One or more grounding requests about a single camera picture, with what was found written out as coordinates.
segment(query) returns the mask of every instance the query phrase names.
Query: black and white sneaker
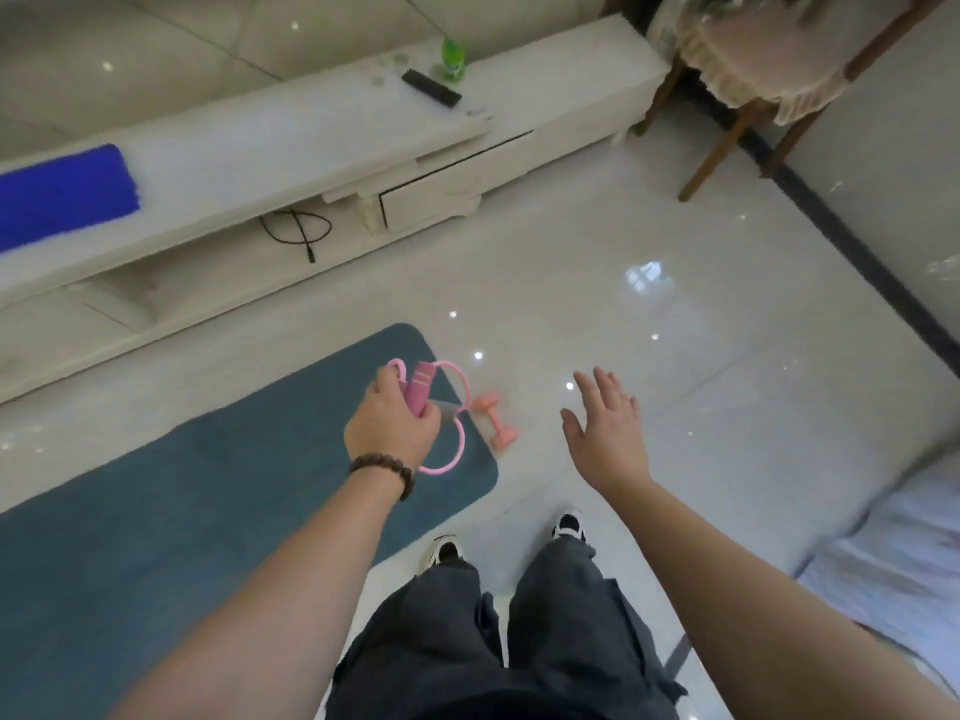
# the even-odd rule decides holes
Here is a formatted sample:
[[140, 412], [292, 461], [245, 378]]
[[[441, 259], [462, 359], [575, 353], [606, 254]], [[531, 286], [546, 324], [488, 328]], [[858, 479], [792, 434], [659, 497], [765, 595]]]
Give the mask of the black and white sneaker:
[[560, 517], [557, 518], [557, 522], [553, 526], [553, 532], [550, 533], [550, 538], [556, 541], [560, 536], [570, 536], [570, 538], [578, 539], [584, 543], [587, 542], [587, 534], [584, 532], [584, 520], [580, 514], [580, 510], [572, 508], [564, 510]]
[[438, 564], [445, 564], [448, 561], [457, 561], [464, 556], [464, 549], [460, 547], [460, 540], [454, 534], [441, 535], [434, 538], [430, 543], [430, 549], [427, 551], [423, 565], [420, 567], [420, 573], [426, 569], [433, 569]]

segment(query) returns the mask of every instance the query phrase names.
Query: yoga mat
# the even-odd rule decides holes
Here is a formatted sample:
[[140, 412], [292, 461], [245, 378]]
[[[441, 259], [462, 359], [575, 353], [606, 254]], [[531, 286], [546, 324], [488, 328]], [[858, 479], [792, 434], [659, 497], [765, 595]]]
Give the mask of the yoga mat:
[[[0, 717], [100, 720], [343, 483], [343, 431], [378, 367], [435, 356], [399, 323], [0, 514]], [[434, 399], [459, 401], [438, 373]], [[474, 423], [420, 475], [379, 563], [486, 495]], [[427, 465], [455, 453], [446, 423]]]
[[126, 217], [137, 184], [112, 143], [0, 174], [0, 253]]

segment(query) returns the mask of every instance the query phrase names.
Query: dumbbell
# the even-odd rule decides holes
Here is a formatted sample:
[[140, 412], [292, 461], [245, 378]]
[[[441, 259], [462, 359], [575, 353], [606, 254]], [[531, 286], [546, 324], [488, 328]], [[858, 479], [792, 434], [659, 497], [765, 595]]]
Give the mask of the dumbbell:
[[500, 394], [498, 391], [488, 391], [485, 394], [477, 396], [470, 409], [485, 415], [489, 423], [493, 425], [495, 434], [489, 441], [490, 446], [497, 452], [503, 452], [507, 447], [520, 436], [520, 433], [509, 424], [500, 421], [500, 414], [497, 412], [497, 405], [500, 403]]

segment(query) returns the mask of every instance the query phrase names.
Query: teal yoga mat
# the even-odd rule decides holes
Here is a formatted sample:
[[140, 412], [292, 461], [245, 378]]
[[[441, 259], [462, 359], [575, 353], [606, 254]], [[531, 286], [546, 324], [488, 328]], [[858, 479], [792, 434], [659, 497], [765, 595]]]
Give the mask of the teal yoga mat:
[[[102, 718], [344, 481], [343, 430], [377, 367], [434, 361], [399, 323], [0, 514], [0, 717]], [[434, 399], [457, 402], [435, 380]], [[421, 475], [379, 563], [486, 495], [469, 419], [460, 463]], [[456, 451], [444, 424], [427, 465]]]

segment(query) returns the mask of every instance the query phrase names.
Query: hand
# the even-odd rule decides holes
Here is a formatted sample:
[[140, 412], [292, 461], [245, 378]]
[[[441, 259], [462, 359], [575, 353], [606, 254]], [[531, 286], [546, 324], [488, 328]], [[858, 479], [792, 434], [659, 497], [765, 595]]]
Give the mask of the hand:
[[612, 371], [596, 366], [593, 376], [595, 384], [580, 371], [573, 374], [586, 408], [586, 429], [573, 411], [561, 409], [559, 414], [577, 472], [609, 499], [617, 486], [649, 481], [650, 466], [637, 398], [624, 393]]
[[440, 408], [427, 403], [416, 418], [403, 401], [400, 377], [392, 366], [383, 366], [376, 381], [366, 387], [366, 396], [346, 423], [343, 442], [350, 459], [370, 452], [390, 455], [415, 471], [426, 458], [440, 433]]

